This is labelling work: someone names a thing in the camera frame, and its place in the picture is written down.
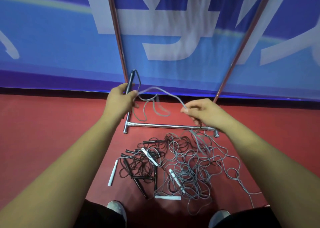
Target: person's left arm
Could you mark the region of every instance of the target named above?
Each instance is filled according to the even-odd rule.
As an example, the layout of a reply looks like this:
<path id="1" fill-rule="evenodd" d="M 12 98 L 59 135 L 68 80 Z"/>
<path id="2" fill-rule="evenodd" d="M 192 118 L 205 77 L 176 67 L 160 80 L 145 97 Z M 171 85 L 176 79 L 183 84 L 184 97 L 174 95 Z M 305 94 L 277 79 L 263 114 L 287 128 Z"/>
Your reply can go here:
<path id="1" fill-rule="evenodd" d="M 137 91 L 108 95 L 102 117 L 0 212 L 0 227 L 72 227 L 121 118 Z"/>

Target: floor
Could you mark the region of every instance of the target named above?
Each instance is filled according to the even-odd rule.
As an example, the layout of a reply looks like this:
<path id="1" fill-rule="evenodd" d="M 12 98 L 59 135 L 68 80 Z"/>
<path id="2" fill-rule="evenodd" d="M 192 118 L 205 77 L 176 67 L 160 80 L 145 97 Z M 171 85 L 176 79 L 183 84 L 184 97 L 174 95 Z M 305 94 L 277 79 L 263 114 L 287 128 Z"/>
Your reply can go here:
<path id="1" fill-rule="evenodd" d="M 104 100 L 31 97 L 0 95 L 0 209 L 21 192 L 43 170 L 54 162 L 101 116 Z M 192 121 L 180 114 L 180 104 L 163 103 L 171 116 L 158 117 L 151 105 L 146 114 L 151 123 L 192 125 Z M 320 176 L 320 111 L 284 108 L 260 108 L 222 106 L 229 114 L 254 130 L 307 169 Z M 144 200 L 129 178 L 115 176 L 112 187 L 107 183 L 114 162 L 125 149 L 133 150 L 136 145 L 151 137 L 163 139 L 167 129 L 129 128 L 123 134 L 124 120 L 120 123 L 110 148 L 92 183 L 87 199 L 102 205 L 111 200 L 121 201 L 127 209 L 132 225 L 164 227 L 206 227 L 211 215 L 219 209 L 231 213 L 250 209 L 248 195 L 233 180 L 220 174 L 212 178 L 214 202 L 201 210 L 197 216 L 189 216 L 186 201 Z M 217 139 L 219 145 L 227 147 L 230 154 L 237 155 L 224 134 Z M 227 167 L 236 162 L 226 160 Z M 251 191 L 259 190 L 244 165 L 240 178 Z M 153 185 L 145 185 L 152 195 Z M 253 197 L 255 207 L 267 204 L 263 195 Z"/>

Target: sneaker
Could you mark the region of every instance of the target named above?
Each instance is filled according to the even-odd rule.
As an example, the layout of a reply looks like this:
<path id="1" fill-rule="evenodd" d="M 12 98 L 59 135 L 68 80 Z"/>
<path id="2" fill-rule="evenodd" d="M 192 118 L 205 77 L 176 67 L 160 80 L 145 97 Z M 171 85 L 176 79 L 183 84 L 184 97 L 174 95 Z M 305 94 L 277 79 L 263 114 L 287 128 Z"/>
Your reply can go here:
<path id="1" fill-rule="evenodd" d="M 111 201 L 110 203 L 108 203 L 106 207 L 122 215 L 125 220 L 125 226 L 127 227 L 127 214 L 126 214 L 125 208 L 120 202 Z"/>
<path id="2" fill-rule="evenodd" d="M 226 210 L 219 210 L 217 213 L 215 213 L 210 221 L 209 221 L 209 228 L 215 227 L 220 221 L 222 221 L 224 218 L 229 216 L 230 213 Z"/>

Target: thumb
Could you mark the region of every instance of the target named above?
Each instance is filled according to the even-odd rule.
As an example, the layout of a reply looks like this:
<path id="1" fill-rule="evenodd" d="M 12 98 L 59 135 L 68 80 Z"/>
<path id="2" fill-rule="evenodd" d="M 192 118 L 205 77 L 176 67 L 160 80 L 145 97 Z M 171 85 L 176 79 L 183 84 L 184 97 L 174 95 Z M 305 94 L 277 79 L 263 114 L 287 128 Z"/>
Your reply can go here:
<path id="1" fill-rule="evenodd" d="M 199 118 L 199 109 L 197 108 L 185 108 L 182 112 L 196 119 Z"/>
<path id="2" fill-rule="evenodd" d="M 133 90 L 131 92 L 129 92 L 127 94 L 127 96 L 131 99 L 131 100 L 134 100 L 137 96 L 138 96 L 138 91 L 137 90 Z"/>

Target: forearm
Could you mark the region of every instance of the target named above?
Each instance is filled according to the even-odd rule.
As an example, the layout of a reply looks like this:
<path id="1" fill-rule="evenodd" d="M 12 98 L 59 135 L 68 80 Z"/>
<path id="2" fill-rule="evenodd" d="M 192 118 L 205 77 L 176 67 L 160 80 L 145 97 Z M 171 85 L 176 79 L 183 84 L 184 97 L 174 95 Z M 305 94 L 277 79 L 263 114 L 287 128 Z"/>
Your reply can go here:
<path id="1" fill-rule="evenodd" d="M 224 132 L 282 226 L 317 227 L 320 179 L 238 121 Z"/>
<path id="2" fill-rule="evenodd" d="M 101 118 L 0 212 L 0 226 L 72 227 L 117 124 Z"/>

